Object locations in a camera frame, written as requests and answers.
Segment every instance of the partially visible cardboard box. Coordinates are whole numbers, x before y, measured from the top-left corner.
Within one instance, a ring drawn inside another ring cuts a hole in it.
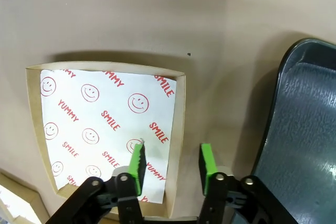
[[[49,214],[40,195],[0,174],[0,208],[9,223],[46,223]]]
[[[51,171],[51,164],[48,156],[41,109],[40,73],[44,69],[77,69],[87,71],[137,73],[149,74],[153,76],[162,76],[176,80],[174,119],[170,140],[171,142],[169,152],[169,164],[166,176],[165,196],[163,199],[163,204],[140,202],[142,214],[144,216],[170,217],[172,215],[173,205],[176,199],[177,175],[179,171],[180,155],[183,142],[185,112],[185,74],[173,70],[150,66],[96,61],[54,62],[31,66],[26,69],[30,111],[32,113],[33,124],[40,153],[45,164],[50,183],[52,184],[55,192],[65,198],[68,198],[77,189],[77,186],[68,184],[58,190],[56,187],[54,176]],[[117,220],[117,210],[113,209],[110,214],[107,215],[107,218]]]

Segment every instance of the white printed paper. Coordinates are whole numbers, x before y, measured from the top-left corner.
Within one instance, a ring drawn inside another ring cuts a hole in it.
[[[128,166],[145,141],[147,168],[140,200],[162,203],[176,81],[109,71],[43,70],[43,123],[57,188],[104,181]]]
[[[30,204],[21,199],[7,188],[0,185],[0,200],[15,219],[21,216],[32,223],[41,224]]]

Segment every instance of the black tray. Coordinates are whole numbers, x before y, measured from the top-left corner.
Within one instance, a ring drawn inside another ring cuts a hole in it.
[[[298,223],[336,223],[335,45],[304,39],[286,52],[252,173]]]

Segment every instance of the red text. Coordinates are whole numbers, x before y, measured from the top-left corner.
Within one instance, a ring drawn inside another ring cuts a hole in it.
[[[69,184],[74,185],[74,186],[76,185],[75,180],[71,176],[68,176],[67,179],[69,180]]]
[[[115,119],[113,119],[107,110],[104,110],[103,113],[101,113],[101,116],[106,120],[107,124],[110,125],[111,128],[113,128],[114,131],[117,130],[117,128],[120,128],[120,125],[116,124]]]
[[[65,149],[68,149],[68,151],[72,154],[72,156],[74,156],[74,157],[79,156],[79,154],[75,151],[75,149],[74,149],[73,147],[71,147],[71,146],[68,144],[68,142],[64,142],[64,143],[63,143],[63,147],[64,147]]]
[[[167,137],[165,137],[164,132],[159,127],[157,127],[157,123],[150,124],[149,128],[151,128],[153,131],[155,131],[155,135],[158,137],[158,139],[161,141],[161,143],[169,141],[169,139]]]
[[[107,158],[108,162],[113,165],[114,168],[119,166],[119,163],[117,163],[117,161],[112,156],[110,156],[108,152],[103,152],[103,156]]]
[[[61,100],[59,101],[59,103],[58,103],[58,106],[60,106],[60,105],[61,105],[61,108],[62,108],[65,112],[67,112],[67,114],[71,117],[71,119],[74,120],[74,122],[77,121],[77,120],[79,120],[79,119],[76,117],[76,115],[72,112],[72,110],[69,108],[69,106],[66,105],[66,104],[64,103],[64,101],[62,101],[62,99],[61,99]]]
[[[171,89],[169,83],[167,82],[167,80],[164,77],[162,77],[162,76],[154,76],[154,78],[156,78],[158,81],[161,81],[161,83],[160,83],[161,88],[166,93],[167,97],[169,97],[172,94],[175,94],[174,90]]]
[[[109,75],[109,79],[111,81],[114,81],[114,84],[117,84],[117,87],[125,85],[125,83],[122,83],[120,78],[117,77],[116,73],[111,72],[111,71],[103,71],[103,73],[105,73],[105,75]]]
[[[63,69],[63,71],[64,71],[65,73],[68,73],[68,75],[71,75],[70,78],[76,76],[76,75],[74,74],[74,72],[70,71],[69,69]]]
[[[157,170],[155,170],[149,162],[147,163],[147,169],[152,172],[155,177],[158,177],[160,180],[165,180],[165,178]]]
[[[144,195],[143,198],[140,199],[140,201],[142,201],[142,202],[148,202],[148,198],[146,197],[146,195]]]

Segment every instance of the silver bolt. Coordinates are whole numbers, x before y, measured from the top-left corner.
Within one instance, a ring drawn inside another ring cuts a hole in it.
[[[253,180],[252,179],[250,179],[250,178],[247,178],[246,180],[245,180],[245,183],[247,184],[247,185],[253,185]]]
[[[126,181],[128,179],[128,177],[126,176],[126,175],[122,175],[121,177],[120,177],[120,180],[121,181]]]
[[[223,174],[217,174],[216,175],[216,180],[224,180]]]

